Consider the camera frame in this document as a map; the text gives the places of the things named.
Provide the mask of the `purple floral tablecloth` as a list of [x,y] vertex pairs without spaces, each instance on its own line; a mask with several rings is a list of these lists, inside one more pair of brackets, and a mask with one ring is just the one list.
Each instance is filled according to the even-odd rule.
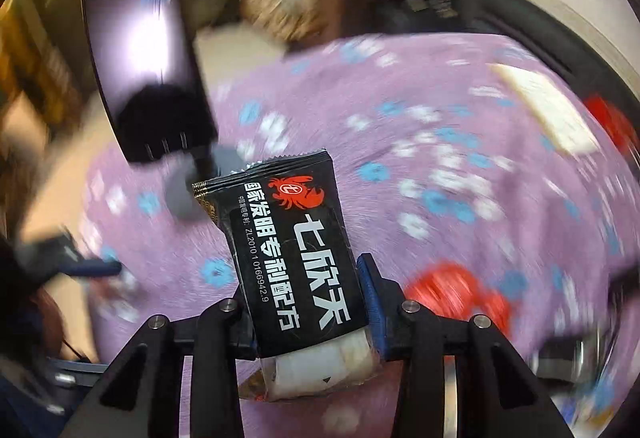
[[[599,149],[560,152],[491,64],[546,74],[576,103]],[[220,141],[245,161],[326,148],[349,241],[408,286],[451,262],[475,278],[477,308],[508,324],[523,356],[553,334],[606,320],[609,276],[639,257],[639,184],[568,87],[512,40],[367,36],[332,42],[210,93]],[[117,146],[88,172],[79,231],[138,280],[94,302],[100,359],[152,314],[200,314],[236,287],[224,235],[183,224],[163,201],[177,161],[129,167]],[[639,303],[596,388],[556,396],[576,437],[598,436],[639,372]],[[247,437],[388,437],[399,364],[349,392],[242,402]]]

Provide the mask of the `phone on round stand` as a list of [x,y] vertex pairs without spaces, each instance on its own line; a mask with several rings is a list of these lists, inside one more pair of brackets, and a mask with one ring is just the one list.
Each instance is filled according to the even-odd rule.
[[219,142],[181,0],[81,0],[102,103],[122,155],[151,165],[175,155],[164,181],[171,215],[201,221],[196,182],[242,165]]

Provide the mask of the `black leather sofa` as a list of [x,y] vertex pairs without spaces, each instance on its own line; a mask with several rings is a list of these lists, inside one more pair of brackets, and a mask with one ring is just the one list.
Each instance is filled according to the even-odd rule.
[[387,34],[482,33],[509,37],[584,100],[599,96],[639,127],[639,100],[577,33],[527,0],[378,0],[374,25]]

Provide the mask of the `red plastic bag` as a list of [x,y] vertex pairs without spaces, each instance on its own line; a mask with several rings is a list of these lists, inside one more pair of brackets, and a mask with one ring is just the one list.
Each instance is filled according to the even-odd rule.
[[484,314],[501,332],[510,333],[512,305],[506,296],[456,262],[440,262],[426,270],[404,288],[404,293],[439,317],[467,321]]

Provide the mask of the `blanket on chair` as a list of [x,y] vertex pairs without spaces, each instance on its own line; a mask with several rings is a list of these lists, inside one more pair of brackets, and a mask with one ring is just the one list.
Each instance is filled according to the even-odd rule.
[[279,42],[300,42],[322,32],[322,0],[240,0],[242,19]]

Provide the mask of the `paper notebook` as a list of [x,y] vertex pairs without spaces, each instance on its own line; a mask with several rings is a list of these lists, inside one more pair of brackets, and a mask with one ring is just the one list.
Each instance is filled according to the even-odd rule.
[[505,64],[489,67],[523,100],[556,150],[571,156],[600,150],[576,106],[547,75]]

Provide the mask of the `red bag on sofa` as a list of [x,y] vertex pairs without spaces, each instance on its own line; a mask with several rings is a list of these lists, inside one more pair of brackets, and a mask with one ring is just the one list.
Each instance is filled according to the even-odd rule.
[[593,94],[585,101],[585,106],[621,154],[631,156],[632,151],[638,149],[639,138],[630,120],[611,102]]

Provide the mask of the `black wet wipe pack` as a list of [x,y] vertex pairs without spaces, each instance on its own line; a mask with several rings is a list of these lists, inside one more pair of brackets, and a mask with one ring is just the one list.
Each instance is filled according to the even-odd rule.
[[326,150],[197,182],[227,238],[270,401],[358,385],[378,369]]

